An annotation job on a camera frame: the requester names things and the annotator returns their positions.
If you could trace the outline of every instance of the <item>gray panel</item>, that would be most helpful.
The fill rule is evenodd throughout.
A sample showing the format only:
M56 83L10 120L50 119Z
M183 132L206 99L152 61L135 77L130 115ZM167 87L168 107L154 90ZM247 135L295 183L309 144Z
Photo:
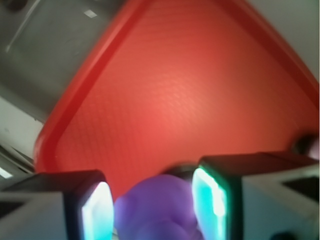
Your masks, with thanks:
M243 239L271 239L292 233L297 240L319 236L319 203L283 183L319 176L319 165L242 178Z
M1 192L0 202L22 203L22 206L0 218L0 240L67 239L63 196L60 192Z
M44 122L124 0L0 5L0 96Z

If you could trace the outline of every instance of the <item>glowing light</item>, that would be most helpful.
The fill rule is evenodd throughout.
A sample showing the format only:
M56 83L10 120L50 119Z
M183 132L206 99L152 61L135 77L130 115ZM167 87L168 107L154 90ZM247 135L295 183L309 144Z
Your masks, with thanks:
M109 185L100 182L81 209L85 240L110 240L114 229L114 204Z
M0 167L0 176L5 179L11 178L13 175Z
M227 239L227 196L217 181L202 168L194 171L192 195L195 215L206 240Z
M96 16L98 16L95 12L93 12L93 11L90 10L90 9L87 10L87 11L85 11L84 14L87 15L87 16L88 16L89 18L91 18L91 19L94 18L94 17L96 17Z

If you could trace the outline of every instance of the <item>black object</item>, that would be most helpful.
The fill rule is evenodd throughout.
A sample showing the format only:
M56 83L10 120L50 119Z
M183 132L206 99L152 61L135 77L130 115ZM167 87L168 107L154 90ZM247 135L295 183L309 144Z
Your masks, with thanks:
M305 155L310 150L312 143L317 139L316 134L306 134L298 139L292 147L291 151L295 154Z
M319 177L312 176L286 181L283 185L319 203Z
M162 174L173 175L183 180L191 180L197 168L197 165L191 163L180 164L165 170Z
M68 239L80 240L82 236L81 207L105 176L99 170L62 173L40 173L13 184L3 192L62 192Z
M316 163L318 161L314 159L291 152L204 156L199 165L228 192L227 239L244 238L242 177L293 170Z
M290 232L280 232L273 235L270 240L296 240L297 238Z
M1 0L2 5L12 12L17 12L27 5L28 0Z
M0 218L8 215L23 205L22 202L1 201L0 202Z

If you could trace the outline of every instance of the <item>plastic tray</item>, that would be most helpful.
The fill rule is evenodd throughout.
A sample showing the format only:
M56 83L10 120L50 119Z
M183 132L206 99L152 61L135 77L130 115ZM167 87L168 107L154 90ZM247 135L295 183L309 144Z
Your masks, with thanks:
M38 172L100 169L115 198L203 155L319 131L319 84L242 0L131 0L40 133Z

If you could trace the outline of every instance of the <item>purple glove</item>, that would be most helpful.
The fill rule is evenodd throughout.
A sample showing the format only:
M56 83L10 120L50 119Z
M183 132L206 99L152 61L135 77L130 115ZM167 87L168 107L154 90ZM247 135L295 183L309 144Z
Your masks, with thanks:
M114 211L121 240L203 240L191 184L172 175L138 183L115 201Z

